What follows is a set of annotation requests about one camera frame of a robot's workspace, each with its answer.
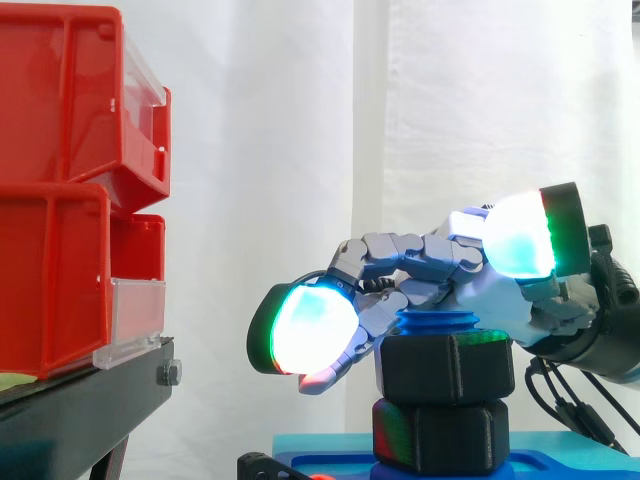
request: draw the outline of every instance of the red plastic bin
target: red plastic bin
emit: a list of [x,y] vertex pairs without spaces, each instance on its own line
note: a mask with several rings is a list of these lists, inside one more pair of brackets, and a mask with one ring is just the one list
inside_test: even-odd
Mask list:
[[164,220],[110,213],[99,185],[0,186],[0,373],[47,378],[95,362],[96,350],[112,362],[126,343],[108,368],[140,353],[131,340],[156,347],[147,337],[164,325]]
[[118,10],[0,3],[0,183],[98,183],[124,213],[158,202],[170,103]]

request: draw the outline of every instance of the black metal rack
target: black metal rack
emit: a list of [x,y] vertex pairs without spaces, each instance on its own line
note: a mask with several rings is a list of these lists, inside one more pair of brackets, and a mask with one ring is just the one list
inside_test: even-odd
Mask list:
[[0,478],[119,478],[129,434],[171,397],[173,339],[111,370],[0,392]]

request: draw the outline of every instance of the robotic hand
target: robotic hand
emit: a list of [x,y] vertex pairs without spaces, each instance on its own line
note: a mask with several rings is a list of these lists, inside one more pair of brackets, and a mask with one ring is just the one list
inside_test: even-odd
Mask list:
[[[403,313],[464,311],[536,355],[635,381],[640,327],[633,312],[620,313],[614,290],[624,271],[610,252],[606,226],[587,230],[575,184],[453,212],[422,236],[367,234],[340,245],[326,271],[269,292],[249,330],[249,358],[263,373],[299,373],[300,392],[320,394]],[[327,307],[331,295],[344,308]]]

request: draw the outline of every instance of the yellow object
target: yellow object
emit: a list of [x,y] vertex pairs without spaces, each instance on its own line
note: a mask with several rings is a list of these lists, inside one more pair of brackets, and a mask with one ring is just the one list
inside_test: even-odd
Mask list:
[[0,373],[0,392],[17,385],[26,385],[33,383],[38,379],[33,375],[24,375],[22,373]]

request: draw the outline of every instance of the blue platform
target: blue platform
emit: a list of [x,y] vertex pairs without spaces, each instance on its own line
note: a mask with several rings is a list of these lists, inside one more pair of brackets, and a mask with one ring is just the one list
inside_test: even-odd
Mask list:
[[[280,435],[274,457],[300,472],[336,480],[418,480],[376,464],[371,434]],[[514,432],[509,462],[491,480],[640,480],[640,459],[572,432]],[[446,480],[465,480],[448,477]]]

